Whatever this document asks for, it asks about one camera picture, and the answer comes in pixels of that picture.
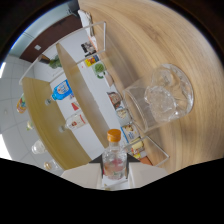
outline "shelf unit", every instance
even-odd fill
[[[57,103],[45,105],[45,100],[52,94],[50,83],[24,77],[22,86],[35,130],[55,161],[64,170],[90,162],[91,158],[70,130],[59,132],[58,127],[65,124],[65,119]]]

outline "white wall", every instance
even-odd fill
[[[31,63],[12,55],[8,55],[5,62],[6,66],[0,79],[0,130],[5,145],[12,160],[44,169],[44,162],[52,157],[48,152],[41,155],[31,152],[31,146],[39,137],[35,130],[26,130],[27,121],[30,120],[28,111],[20,114],[16,110],[17,102],[23,93],[19,80]],[[27,76],[34,78],[33,68]],[[63,170],[52,173],[61,175],[62,172]]]
[[[77,33],[69,34],[66,38],[62,38],[60,44],[67,50],[67,52],[73,57],[73,59],[78,62],[85,57],[81,44],[88,42],[88,36],[86,31],[80,31]],[[56,46],[51,46],[45,52],[43,52],[48,58],[53,59],[57,55]],[[49,65],[36,62],[33,66],[34,76],[36,79],[50,82],[54,79],[63,69],[56,68],[52,69]]]

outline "label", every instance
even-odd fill
[[[118,93],[115,92],[107,92],[111,103],[113,104],[115,110],[121,105],[121,97]]]
[[[126,108],[122,108],[122,106],[118,107],[116,114],[121,126],[127,125],[131,122],[131,116]]]
[[[144,148],[138,148],[138,149],[131,148],[131,152],[133,155],[138,154],[138,153],[142,152],[143,150],[144,150]]]
[[[71,117],[69,120],[68,120],[68,128],[70,129],[76,129],[76,128],[79,128],[79,127],[82,127],[83,125],[86,124],[86,121],[85,119],[83,119],[82,115],[75,115],[73,117]]]
[[[136,159],[138,159],[138,160],[141,159],[141,155],[140,155],[140,153],[134,154],[133,156],[134,156]]]
[[[58,92],[59,94],[65,94],[65,93],[68,92],[68,91],[69,91],[69,87],[68,87],[66,81],[62,82],[62,83],[59,84],[58,87],[57,87],[57,92]]]
[[[124,125],[123,127],[121,127],[121,130],[128,143],[134,141],[140,136],[134,124]]]

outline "wooden table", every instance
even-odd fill
[[[79,0],[93,22],[106,21],[101,54],[117,90],[163,63],[185,72],[194,106],[185,117],[147,133],[170,155],[168,173],[224,154],[224,69],[206,38],[185,18],[149,0]],[[94,29],[96,38],[102,30]]]

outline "clear glass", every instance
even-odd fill
[[[125,176],[127,153],[119,142],[109,142],[102,154],[105,175],[111,180],[120,180]]]
[[[140,150],[145,150],[147,157],[153,166],[160,167],[169,159],[169,155],[149,136],[139,138],[139,140],[126,145],[124,149],[132,155],[131,152],[133,146],[139,142],[143,145]]]
[[[187,76],[172,64],[162,64],[124,90],[133,122],[146,133],[187,115],[194,102]]]
[[[31,149],[33,154],[42,154],[47,152],[43,142],[40,139],[34,143]]]

